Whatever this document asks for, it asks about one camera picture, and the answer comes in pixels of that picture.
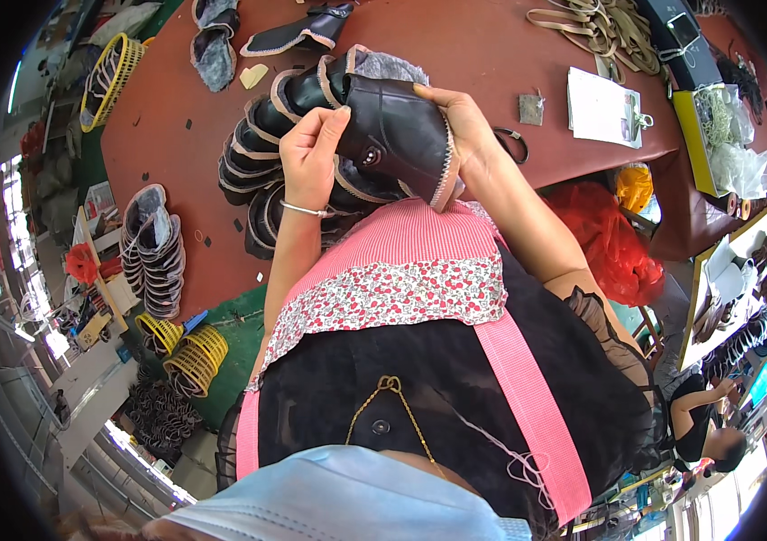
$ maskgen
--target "yellow plastic basket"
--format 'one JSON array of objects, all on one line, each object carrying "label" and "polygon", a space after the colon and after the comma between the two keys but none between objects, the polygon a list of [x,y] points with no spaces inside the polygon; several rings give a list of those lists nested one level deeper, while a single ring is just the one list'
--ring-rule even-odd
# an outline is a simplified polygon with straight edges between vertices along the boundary
[{"label": "yellow plastic basket", "polygon": [[173,350],[182,338],[182,326],[173,325],[170,321],[155,319],[148,312],[143,312],[137,316],[134,319],[134,322],[137,323],[137,329],[139,329],[140,332],[148,330],[161,340],[161,343],[164,344],[164,348],[167,349],[167,357],[173,354]]},{"label": "yellow plastic basket", "polygon": [[196,344],[203,350],[216,367],[216,374],[218,373],[218,367],[224,362],[227,352],[226,340],[220,332],[211,325],[199,326],[185,337],[184,343]]},{"label": "yellow plastic basket", "polygon": [[200,386],[202,394],[199,396],[205,398],[209,394],[209,385],[218,374],[216,366],[209,361],[209,357],[197,344],[184,345],[178,353],[170,360],[164,361],[164,371],[170,374],[173,371],[181,371]]},{"label": "yellow plastic basket", "polygon": [[[80,127],[83,132],[90,132],[92,129],[99,125],[106,124],[107,118],[112,112],[112,107],[115,105],[118,95],[122,93],[125,83],[128,82],[131,72],[137,67],[138,62],[142,58],[142,54],[146,52],[146,48],[139,41],[134,41],[128,37],[124,32],[119,32],[113,37],[110,42],[104,47],[104,51],[101,53],[100,58],[97,59],[95,67],[100,66],[104,61],[110,50],[116,46],[116,41],[122,40],[122,55],[119,56],[118,68],[116,69],[116,75],[110,82],[110,88],[107,89],[107,94],[104,96],[104,101],[101,102],[101,106],[97,109],[95,118],[92,124],[80,123]],[[86,96],[88,92],[83,94],[83,104],[80,106],[80,111],[86,109]]]}]

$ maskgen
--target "woman's left hand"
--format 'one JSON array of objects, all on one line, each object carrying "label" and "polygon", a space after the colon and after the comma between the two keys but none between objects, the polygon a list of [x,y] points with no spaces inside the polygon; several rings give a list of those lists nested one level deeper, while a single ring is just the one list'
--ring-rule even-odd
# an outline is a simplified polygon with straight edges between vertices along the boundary
[{"label": "woman's left hand", "polygon": [[331,111],[317,107],[281,138],[285,202],[322,211],[332,192],[335,147],[350,120],[350,108]]}]

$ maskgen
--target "red plastic bag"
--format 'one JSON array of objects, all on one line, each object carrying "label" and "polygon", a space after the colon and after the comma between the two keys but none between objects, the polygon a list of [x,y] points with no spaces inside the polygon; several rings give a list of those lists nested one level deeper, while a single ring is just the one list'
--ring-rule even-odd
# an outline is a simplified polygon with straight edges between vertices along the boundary
[{"label": "red plastic bag", "polygon": [[97,280],[97,267],[86,243],[75,244],[64,257],[64,270],[81,284],[92,285]]},{"label": "red plastic bag", "polygon": [[630,307],[659,297],[663,266],[648,257],[648,239],[635,232],[612,194],[597,183],[584,182],[561,186],[547,202],[582,246],[606,297]]}]

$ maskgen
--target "paper document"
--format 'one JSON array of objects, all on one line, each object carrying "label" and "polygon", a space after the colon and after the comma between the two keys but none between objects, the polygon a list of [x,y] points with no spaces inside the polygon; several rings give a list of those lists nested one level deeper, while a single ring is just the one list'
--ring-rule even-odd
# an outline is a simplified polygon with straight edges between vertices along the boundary
[{"label": "paper document", "polygon": [[580,139],[641,148],[642,128],[653,124],[639,112],[638,92],[576,68],[567,77],[567,104],[570,130]]}]

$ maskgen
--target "gold necklace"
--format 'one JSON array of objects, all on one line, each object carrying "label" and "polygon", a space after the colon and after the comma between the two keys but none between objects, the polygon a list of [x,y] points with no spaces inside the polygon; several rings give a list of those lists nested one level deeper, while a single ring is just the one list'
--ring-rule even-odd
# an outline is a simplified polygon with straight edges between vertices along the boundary
[{"label": "gold necklace", "polygon": [[377,393],[379,393],[382,390],[391,390],[394,392],[398,397],[401,399],[401,403],[404,404],[404,408],[408,411],[408,416],[410,417],[410,421],[413,423],[413,428],[416,429],[416,435],[420,437],[420,443],[422,444],[422,449],[426,450],[426,455],[428,456],[428,460],[431,461],[431,463],[434,465],[435,468],[437,468],[438,473],[441,474],[441,477],[446,479],[446,474],[443,473],[443,470],[441,469],[441,466],[434,461],[434,457],[432,457],[432,452],[428,450],[428,445],[426,444],[426,439],[422,437],[422,432],[420,430],[420,425],[416,424],[416,419],[413,417],[413,412],[410,411],[410,406],[408,406],[408,401],[405,399],[404,395],[401,394],[401,380],[399,380],[398,376],[381,376],[379,380],[377,380],[377,389],[375,392],[371,393],[371,396],[368,397],[368,399],[365,401],[365,403],[359,407],[359,409],[356,410],[356,413],[353,414],[353,420],[350,421],[350,430],[347,431],[347,439],[344,441],[345,445],[350,444],[350,436],[353,434],[353,425],[356,424],[356,417],[359,417],[359,414],[363,413],[363,410],[366,406],[368,406],[372,400],[374,400],[375,396],[377,396]]}]

